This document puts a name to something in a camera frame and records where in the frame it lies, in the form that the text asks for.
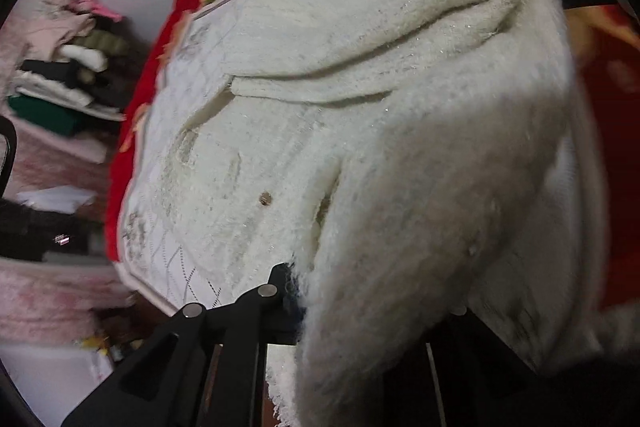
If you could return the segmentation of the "white fluffy knit cardigan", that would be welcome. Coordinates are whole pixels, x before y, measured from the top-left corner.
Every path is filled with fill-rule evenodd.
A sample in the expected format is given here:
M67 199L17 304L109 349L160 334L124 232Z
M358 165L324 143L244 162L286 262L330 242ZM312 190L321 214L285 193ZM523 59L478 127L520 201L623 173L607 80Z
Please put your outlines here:
M232 301L287 263L305 310L268 358L283 424L356 426L366 384L462 303L555 160L560 0L246 0L222 88L156 201Z

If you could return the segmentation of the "clothes rack with garments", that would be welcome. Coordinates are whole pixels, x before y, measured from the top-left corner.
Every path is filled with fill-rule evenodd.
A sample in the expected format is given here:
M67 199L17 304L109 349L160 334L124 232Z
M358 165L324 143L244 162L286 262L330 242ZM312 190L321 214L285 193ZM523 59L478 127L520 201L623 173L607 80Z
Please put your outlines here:
M1 33L1 336L88 343L134 298L106 257L117 135L140 67L100 0L41 0Z

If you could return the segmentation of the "red floral bed blanket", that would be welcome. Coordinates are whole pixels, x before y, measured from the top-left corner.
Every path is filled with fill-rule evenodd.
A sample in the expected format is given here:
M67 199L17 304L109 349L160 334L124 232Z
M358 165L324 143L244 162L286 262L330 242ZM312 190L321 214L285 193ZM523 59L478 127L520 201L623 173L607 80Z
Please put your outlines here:
M124 264L119 251L122 234L117 228L139 164L144 118L160 91L160 73L186 20L205 5L205 0L174 0L125 110L105 210L106 257L116 267ZM582 35L590 40L588 62L580 70L608 188L608 260L600 301L606 310L639 299L639 33L618 5L596 5L572 13L582 24Z

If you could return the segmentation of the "white grid floral mat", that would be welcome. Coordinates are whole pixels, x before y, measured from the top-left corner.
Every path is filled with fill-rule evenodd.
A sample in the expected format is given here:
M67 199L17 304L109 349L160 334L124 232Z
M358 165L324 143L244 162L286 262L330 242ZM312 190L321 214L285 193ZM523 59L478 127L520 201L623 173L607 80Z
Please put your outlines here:
M223 275L198 269L156 201L164 160L181 126L224 85L221 43L246 0L217 0L189 14L168 62L154 76L152 102L134 125L134 173L117 221L116 270L129 288L167 315L187 303L231 303Z

